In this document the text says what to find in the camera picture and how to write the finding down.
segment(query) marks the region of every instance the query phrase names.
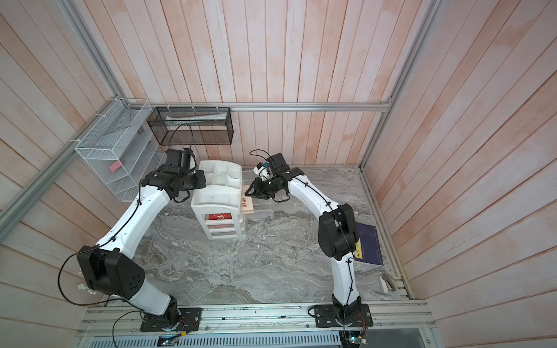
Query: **small white object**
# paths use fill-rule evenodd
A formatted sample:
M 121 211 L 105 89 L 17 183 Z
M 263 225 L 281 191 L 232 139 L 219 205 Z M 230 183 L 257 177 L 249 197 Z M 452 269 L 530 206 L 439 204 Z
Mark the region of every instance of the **small white object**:
M 241 238 L 246 221 L 241 212 L 242 166 L 227 161 L 199 162 L 206 187 L 193 191 L 191 206 L 209 239 Z M 230 219 L 209 220 L 210 214 L 230 214 Z

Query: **gray marble surface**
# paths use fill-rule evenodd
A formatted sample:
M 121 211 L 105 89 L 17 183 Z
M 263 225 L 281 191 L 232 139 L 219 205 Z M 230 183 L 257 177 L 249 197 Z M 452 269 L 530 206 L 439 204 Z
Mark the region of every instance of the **gray marble surface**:
M 375 225 L 357 168 L 303 169 L 321 191 L 349 203 L 356 221 Z M 397 300 L 379 290 L 385 266 L 356 261 L 356 284 L 364 301 Z M 275 203 L 274 217 L 248 220 L 243 239 L 210 241 L 189 201 L 169 203 L 141 240 L 134 261 L 147 279 L 178 303 L 281 303 L 331 301 L 329 259 L 317 243 L 317 220 L 296 198 Z

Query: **red item in basket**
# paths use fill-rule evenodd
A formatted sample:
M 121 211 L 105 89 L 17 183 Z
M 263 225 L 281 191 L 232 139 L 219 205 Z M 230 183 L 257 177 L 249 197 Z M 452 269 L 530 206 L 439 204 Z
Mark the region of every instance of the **red item in basket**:
M 225 214 L 209 214 L 208 220 L 228 220 L 232 219 L 232 215 L 230 213 Z

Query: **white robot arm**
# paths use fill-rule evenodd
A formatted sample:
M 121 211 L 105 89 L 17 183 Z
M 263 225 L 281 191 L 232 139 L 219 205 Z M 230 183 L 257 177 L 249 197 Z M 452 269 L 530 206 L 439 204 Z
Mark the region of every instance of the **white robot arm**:
M 331 201 L 314 188 L 299 168 L 290 169 L 286 165 L 282 154 L 269 157 L 267 162 L 268 167 L 254 169 L 260 176 L 246 195 L 274 199 L 275 193 L 285 189 L 299 198 L 319 220 L 319 245 L 329 256 L 333 269 L 335 317 L 345 323 L 361 306 L 351 266 L 357 241 L 352 209 L 347 204 Z M 85 246 L 77 255 L 89 288 L 128 301 L 143 310 L 145 317 L 161 330 L 176 328 L 180 320 L 177 302 L 149 283 L 145 271 L 132 259 L 139 241 L 171 199 L 175 200 L 180 191 L 189 194 L 189 190 L 205 187 L 204 172 L 195 170 L 195 166 L 191 150 L 168 150 L 166 164 L 145 177 L 136 201 L 116 225 L 96 246 Z

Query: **storage compartment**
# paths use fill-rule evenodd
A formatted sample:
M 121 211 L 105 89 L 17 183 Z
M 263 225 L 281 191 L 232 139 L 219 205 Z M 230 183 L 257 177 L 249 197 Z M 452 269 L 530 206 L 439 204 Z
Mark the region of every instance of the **storage compartment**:
M 230 145 L 234 135 L 227 107 L 156 107 L 147 123 L 160 145 Z

